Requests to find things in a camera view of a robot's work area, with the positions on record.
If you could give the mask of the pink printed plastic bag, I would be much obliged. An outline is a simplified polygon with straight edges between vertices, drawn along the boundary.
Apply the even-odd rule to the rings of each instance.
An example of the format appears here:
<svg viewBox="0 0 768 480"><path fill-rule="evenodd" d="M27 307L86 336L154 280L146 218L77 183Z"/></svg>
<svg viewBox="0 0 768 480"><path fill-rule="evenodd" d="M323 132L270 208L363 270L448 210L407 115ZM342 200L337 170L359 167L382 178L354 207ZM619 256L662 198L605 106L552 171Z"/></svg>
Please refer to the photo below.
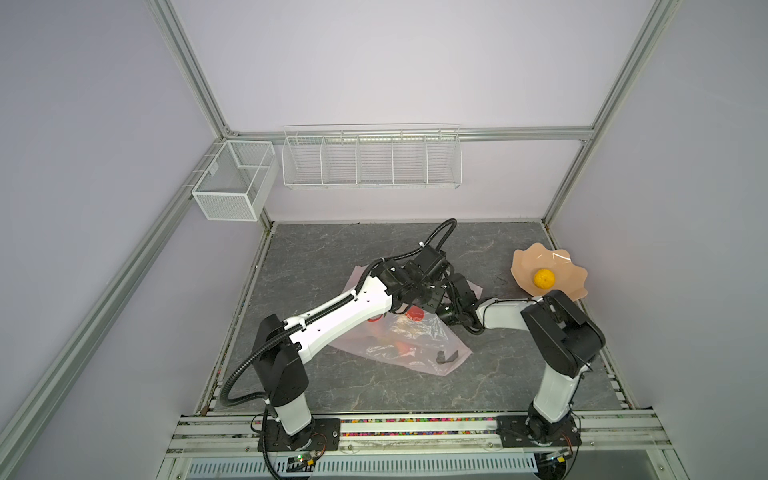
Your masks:
<svg viewBox="0 0 768 480"><path fill-rule="evenodd" d="M450 374L472 355L436 314L416 306L373 317L330 345L368 360L435 376Z"/></svg>

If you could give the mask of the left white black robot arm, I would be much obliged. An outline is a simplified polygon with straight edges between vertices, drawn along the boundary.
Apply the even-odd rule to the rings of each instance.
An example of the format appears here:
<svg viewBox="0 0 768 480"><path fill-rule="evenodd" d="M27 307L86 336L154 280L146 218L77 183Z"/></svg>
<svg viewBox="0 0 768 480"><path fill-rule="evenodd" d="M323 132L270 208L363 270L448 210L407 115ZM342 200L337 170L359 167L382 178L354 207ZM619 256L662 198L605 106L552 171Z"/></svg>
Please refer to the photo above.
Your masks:
<svg viewBox="0 0 768 480"><path fill-rule="evenodd" d="M367 265L357 283L344 293L305 313L281 320L275 315L259 325L252 353L221 387L224 407L261 399L295 448L314 433L314 418L306 399L309 377L305 365L326 346L359 324L416 306L435 311L446 288L450 269L440 246L423 244Z"/></svg>

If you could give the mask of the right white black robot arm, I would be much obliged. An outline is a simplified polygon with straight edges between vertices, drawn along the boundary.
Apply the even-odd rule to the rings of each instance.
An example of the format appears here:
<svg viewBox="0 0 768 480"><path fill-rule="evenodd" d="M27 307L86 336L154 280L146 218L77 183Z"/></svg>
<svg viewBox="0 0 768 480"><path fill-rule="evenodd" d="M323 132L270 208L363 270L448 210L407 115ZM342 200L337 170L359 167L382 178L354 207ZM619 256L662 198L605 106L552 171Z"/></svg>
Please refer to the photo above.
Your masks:
<svg viewBox="0 0 768 480"><path fill-rule="evenodd" d="M441 286L437 314L472 334L505 329L528 333L545 362L538 392L518 430L537 445L566 438L573 428L572 403L584 372L606 344L591 318L561 290L527 300L480 299L466 278L454 274Z"/></svg>

